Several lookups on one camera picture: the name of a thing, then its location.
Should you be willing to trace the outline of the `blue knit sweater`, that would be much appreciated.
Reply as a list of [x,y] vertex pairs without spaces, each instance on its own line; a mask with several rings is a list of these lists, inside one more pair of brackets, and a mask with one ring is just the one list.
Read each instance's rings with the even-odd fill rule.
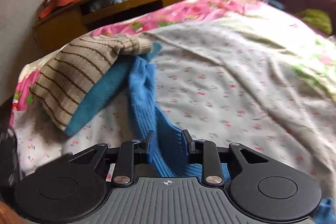
[[129,122],[136,137],[154,131],[158,178],[131,189],[133,223],[335,223],[333,200],[322,199],[309,175],[240,143],[194,141],[187,163],[182,130],[155,103],[155,65],[136,57],[129,75]]

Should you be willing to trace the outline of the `teal folded towel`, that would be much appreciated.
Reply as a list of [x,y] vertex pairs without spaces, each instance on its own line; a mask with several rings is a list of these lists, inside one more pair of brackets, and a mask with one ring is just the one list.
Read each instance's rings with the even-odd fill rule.
[[134,57],[122,55],[90,89],[79,104],[64,133],[76,135],[110,102],[127,81]]

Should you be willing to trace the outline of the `cherry print white sheet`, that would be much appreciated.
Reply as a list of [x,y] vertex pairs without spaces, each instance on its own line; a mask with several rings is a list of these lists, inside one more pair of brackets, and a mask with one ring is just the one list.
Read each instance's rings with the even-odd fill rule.
[[239,142],[310,174],[335,197],[335,44],[260,18],[185,22],[141,34],[158,42],[155,99],[194,138]]

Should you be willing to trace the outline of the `beige striped knit sweater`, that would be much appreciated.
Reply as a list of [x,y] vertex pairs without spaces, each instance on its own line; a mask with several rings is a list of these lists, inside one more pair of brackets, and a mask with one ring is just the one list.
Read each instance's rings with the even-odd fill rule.
[[80,36],[43,65],[30,91],[58,128],[65,130],[84,97],[119,56],[138,56],[152,47],[142,35]]

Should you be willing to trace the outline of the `wooden tv cabinet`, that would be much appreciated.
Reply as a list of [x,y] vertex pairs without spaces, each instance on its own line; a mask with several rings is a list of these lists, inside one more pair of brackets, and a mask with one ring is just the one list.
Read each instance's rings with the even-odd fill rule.
[[44,53],[98,27],[159,10],[184,0],[78,0],[57,8],[33,25],[33,36]]

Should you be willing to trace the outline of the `pink floral quilt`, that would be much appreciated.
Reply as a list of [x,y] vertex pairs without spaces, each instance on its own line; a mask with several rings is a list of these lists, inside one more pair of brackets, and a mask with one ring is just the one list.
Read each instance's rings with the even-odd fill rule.
[[[312,87],[324,90],[335,100],[335,46],[331,46],[331,42],[324,42],[327,35],[315,29],[308,23],[305,23],[297,15],[287,13],[276,9],[275,7],[265,4],[260,0],[186,0],[176,4],[169,5],[163,9],[119,22],[100,27],[86,36],[107,35],[109,37],[116,34],[136,35],[146,31],[156,30],[161,27],[170,26],[183,22],[202,22],[214,21],[222,18],[231,18],[234,16],[242,16],[243,18],[261,18],[270,27],[261,27],[258,23],[257,27],[261,27],[265,31],[265,35],[256,35],[260,41],[266,41],[266,34],[272,35],[277,40],[272,40],[278,46],[284,46],[286,51],[292,53],[284,53],[286,55],[303,56],[301,59],[312,59],[313,61],[304,61],[295,65],[298,74],[307,80]],[[289,35],[294,39],[295,43],[288,44],[294,48],[288,48],[285,38],[280,35]],[[315,50],[308,49],[308,38],[313,39],[317,46]],[[57,51],[46,55],[33,63],[27,64],[21,71],[15,89],[10,125],[14,124],[14,113],[18,111],[26,111],[33,103],[33,94],[30,87],[36,82],[43,65],[52,58],[51,56]]]

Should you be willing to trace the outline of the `green cloth bundle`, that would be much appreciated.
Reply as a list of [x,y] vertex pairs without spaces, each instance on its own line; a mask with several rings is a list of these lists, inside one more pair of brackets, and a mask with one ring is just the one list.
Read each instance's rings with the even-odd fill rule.
[[296,14],[305,23],[326,35],[332,35],[333,25],[329,14],[319,9],[306,9]]

